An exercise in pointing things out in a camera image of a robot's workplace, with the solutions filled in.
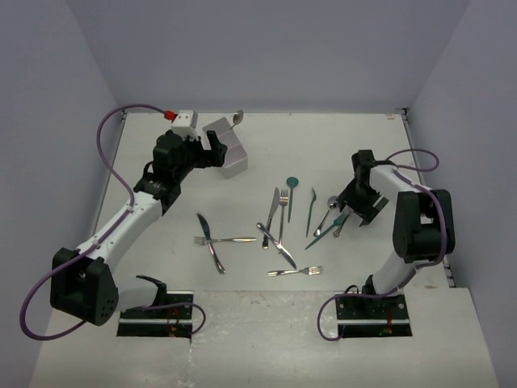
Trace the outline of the teal plastic fork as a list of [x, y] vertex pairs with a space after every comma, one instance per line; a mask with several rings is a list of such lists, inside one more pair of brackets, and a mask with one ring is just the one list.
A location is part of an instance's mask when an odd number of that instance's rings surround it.
[[347, 219], [349, 215], [347, 213], [343, 213], [339, 215], [332, 223], [331, 226], [323, 230], [306, 248], [305, 250], [308, 250], [310, 247], [318, 243], [322, 238], [324, 238], [329, 232], [332, 230], [338, 228], [340, 225], [342, 225]]

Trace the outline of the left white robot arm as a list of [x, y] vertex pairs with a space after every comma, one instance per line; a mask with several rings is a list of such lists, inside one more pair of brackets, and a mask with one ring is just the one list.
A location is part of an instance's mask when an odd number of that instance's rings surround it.
[[209, 149], [199, 139], [181, 138], [172, 131], [161, 135], [153, 159], [128, 202], [92, 238], [74, 250], [61, 248], [53, 257], [51, 306], [95, 326], [116, 311], [142, 310], [151, 318], [168, 306], [166, 284], [138, 275], [115, 281], [118, 263], [145, 230], [162, 217], [181, 193], [181, 183], [195, 168], [221, 167], [227, 146], [216, 132], [206, 133]]

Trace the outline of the crossing metal knife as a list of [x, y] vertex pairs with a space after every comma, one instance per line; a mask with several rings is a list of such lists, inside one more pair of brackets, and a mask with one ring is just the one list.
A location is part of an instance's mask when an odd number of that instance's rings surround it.
[[292, 257], [292, 255], [284, 248], [284, 246], [277, 241], [273, 235], [270, 233], [269, 230], [267, 230], [266, 226], [262, 222], [258, 222], [256, 224], [257, 228], [263, 233], [263, 235], [271, 241], [277, 251], [288, 261], [288, 263], [294, 268], [297, 269], [296, 263]]

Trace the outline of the teal plastic knife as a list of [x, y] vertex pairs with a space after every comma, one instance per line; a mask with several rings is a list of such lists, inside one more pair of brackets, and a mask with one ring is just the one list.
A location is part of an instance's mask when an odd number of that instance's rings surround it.
[[317, 200], [317, 194], [315, 192], [314, 187], [311, 187], [311, 200], [309, 203], [309, 210], [308, 210], [308, 216], [307, 216], [306, 227], [305, 227], [305, 237], [309, 236], [309, 230], [310, 230], [312, 212], [313, 212], [313, 205], [316, 200]]

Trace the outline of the teal plastic spoon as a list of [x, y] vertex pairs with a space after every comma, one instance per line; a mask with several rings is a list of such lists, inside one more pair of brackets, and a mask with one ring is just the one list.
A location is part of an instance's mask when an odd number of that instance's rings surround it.
[[297, 177], [290, 176], [286, 179], [286, 184], [289, 187], [288, 222], [290, 222], [292, 217], [292, 202], [294, 189], [299, 184], [299, 179]]

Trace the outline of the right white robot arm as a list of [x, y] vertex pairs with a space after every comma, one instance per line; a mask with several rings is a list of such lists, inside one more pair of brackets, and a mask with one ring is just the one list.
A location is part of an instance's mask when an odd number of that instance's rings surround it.
[[445, 189], [415, 183], [401, 165], [377, 160], [371, 150], [351, 156], [354, 177], [338, 195], [338, 208], [351, 210], [361, 224], [370, 224], [387, 203], [395, 205], [393, 252], [369, 276], [359, 295], [361, 310], [371, 318], [389, 308], [389, 299], [403, 291], [423, 268], [443, 262], [456, 246], [452, 196]]

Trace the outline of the round metal ladle spoon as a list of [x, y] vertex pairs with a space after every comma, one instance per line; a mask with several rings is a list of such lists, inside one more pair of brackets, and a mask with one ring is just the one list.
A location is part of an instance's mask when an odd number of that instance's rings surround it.
[[244, 111], [239, 109], [237, 110], [233, 116], [232, 116], [232, 124], [230, 126], [230, 129], [233, 130], [237, 125], [239, 125], [244, 118]]

